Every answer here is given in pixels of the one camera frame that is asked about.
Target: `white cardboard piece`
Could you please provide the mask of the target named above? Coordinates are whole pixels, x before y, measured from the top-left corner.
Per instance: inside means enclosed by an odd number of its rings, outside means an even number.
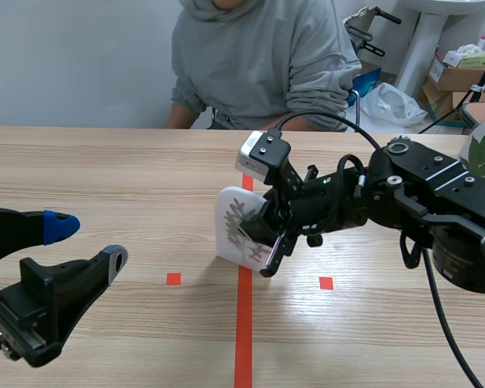
[[[262,196],[242,188],[226,188],[219,194],[216,205],[219,257],[255,272],[266,268],[272,248],[254,243],[238,228],[243,218],[257,214],[265,203]]]

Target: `blue fingertip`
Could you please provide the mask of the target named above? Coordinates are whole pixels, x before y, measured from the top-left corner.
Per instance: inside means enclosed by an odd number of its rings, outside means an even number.
[[[64,220],[57,218],[54,212],[45,210],[43,220],[43,244],[52,245],[61,240],[72,237],[81,227],[81,223],[74,216]]]

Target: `red square marker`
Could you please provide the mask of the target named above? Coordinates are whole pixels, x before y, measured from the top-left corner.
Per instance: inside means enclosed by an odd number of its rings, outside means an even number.
[[[181,285],[181,273],[167,273],[167,285]]]
[[[334,281],[331,277],[320,277],[320,289],[334,290]]]

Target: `plastic bag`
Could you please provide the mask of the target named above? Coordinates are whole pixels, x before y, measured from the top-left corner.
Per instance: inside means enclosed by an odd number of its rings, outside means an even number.
[[[361,110],[367,116],[388,120],[403,127],[421,122],[427,112],[409,95],[389,83],[383,83],[370,91],[361,101]]]

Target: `wooden table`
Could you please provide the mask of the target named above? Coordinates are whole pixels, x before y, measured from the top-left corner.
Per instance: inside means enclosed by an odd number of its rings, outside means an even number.
[[[112,243],[130,261],[42,369],[0,355],[0,387],[232,388],[238,269],[215,259],[213,212],[243,132],[0,128],[0,207],[51,208],[82,222],[72,239],[0,262],[89,259]],[[382,143],[391,135],[377,136]],[[293,165],[333,171],[372,148],[355,134],[287,133]],[[417,137],[456,156],[464,137]],[[441,333],[424,270],[404,268],[399,233],[372,223],[298,243],[271,281],[254,278],[255,388],[468,387]],[[166,286],[181,272],[180,287]],[[319,277],[335,290],[320,289]],[[485,296],[438,278],[457,341],[485,384]]]

